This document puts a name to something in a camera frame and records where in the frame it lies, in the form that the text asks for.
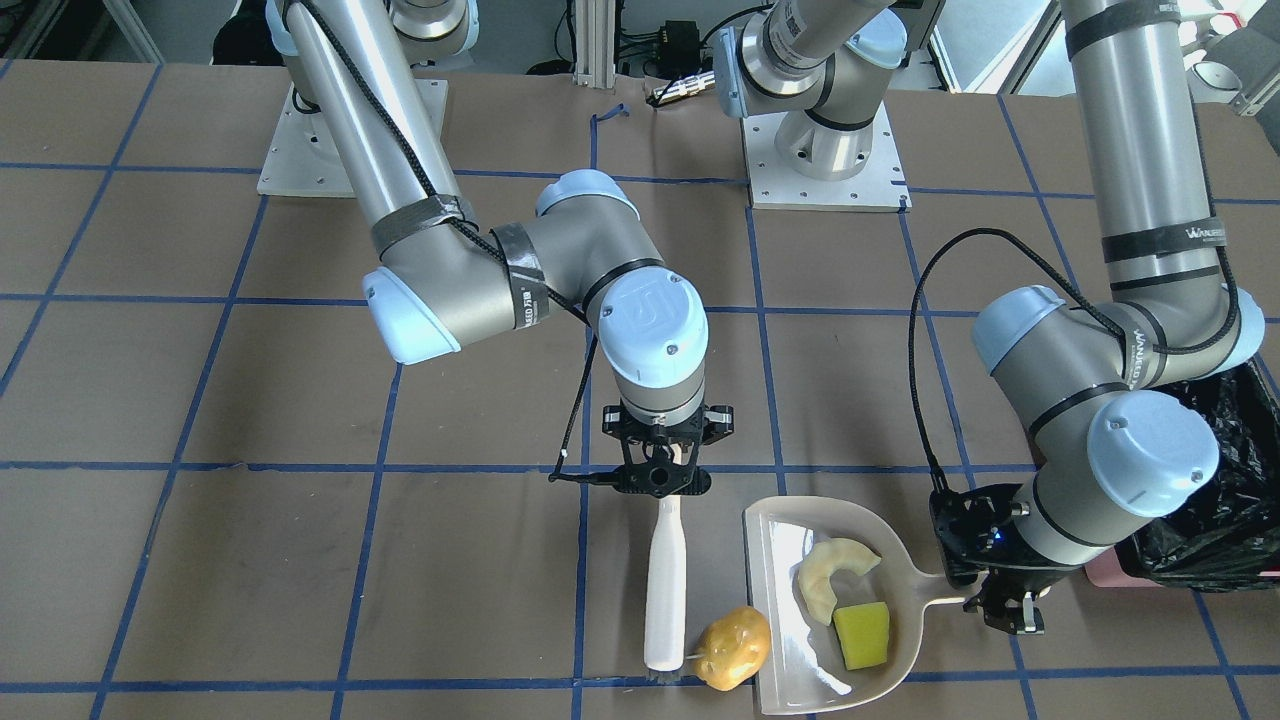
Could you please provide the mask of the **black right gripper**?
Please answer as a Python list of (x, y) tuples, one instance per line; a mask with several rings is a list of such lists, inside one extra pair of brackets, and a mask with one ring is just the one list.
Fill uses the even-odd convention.
[(616, 438), (623, 450), (623, 464), (612, 473), (611, 486), (625, 495), (646, 495), (663, 498), (668, 495), (699, 496), (712, 487), (712, 475), (705, 468), (680, 466), (666, 456), (650, 457), (657, 446), (680, 445), (692, 459), (698, 448), (713, 445), (735, 432), (735, 407), (731, 405), (703, 405), (692, 415), (673, 425), (646, 424), (636, 419), (623, 405), (603, 409), (602, 430)]

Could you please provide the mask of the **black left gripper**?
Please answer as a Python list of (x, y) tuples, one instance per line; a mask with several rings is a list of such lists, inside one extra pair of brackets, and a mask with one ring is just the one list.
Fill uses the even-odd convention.
[[(1015, 519), (1019, 484), (983, 486), (968, 492), (934, 489), (929, 511), (943, 559), (945, 575), (954, 587), (972, 585), (989, 569), (1028, 570), (1041, 566), (1041, 556), (1020, 537)], [(964, 612), (979, 612), (988, 628), (1009, 635), (1043, 635), (1039, 597), (1023, 592), (987, 598), (978, 591), (963, 603)]]

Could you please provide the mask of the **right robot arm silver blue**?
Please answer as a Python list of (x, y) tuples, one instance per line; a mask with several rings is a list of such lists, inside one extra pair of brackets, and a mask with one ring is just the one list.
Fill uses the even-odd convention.
[(457, 186), (410, 68), (474, 44), (474, 3), (270, 1), (266, 18), (370, 224), (380, 264), (362, 287), (390, 355), (421, 363), (566, 311), (591, 328), (620, 388), (602, 425), (623, 462), (581, 482), (708, 492), (698, 455), (733, 432), (733, 410), (704, 402), (707, 311), (626, 193), (573, 170), (532, 219), (485, 233)]

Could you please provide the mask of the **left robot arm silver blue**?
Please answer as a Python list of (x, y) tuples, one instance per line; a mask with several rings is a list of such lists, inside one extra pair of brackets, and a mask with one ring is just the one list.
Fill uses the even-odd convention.
[(1111, 299), (1052, 281), (1010, 291), (972, 342), (1038, 447), (1028, 482), (952, 489), (916, 420), (931, 518), (964, 603), (1011, 635), (1043, 632), (1037, 600), (1179, 510), (1219, 468), (1210, 424), (1161, 387), (1248, 361), (1265, 315), (1239, 287), (1211, 199), (1175, 1), (1064, 1)]

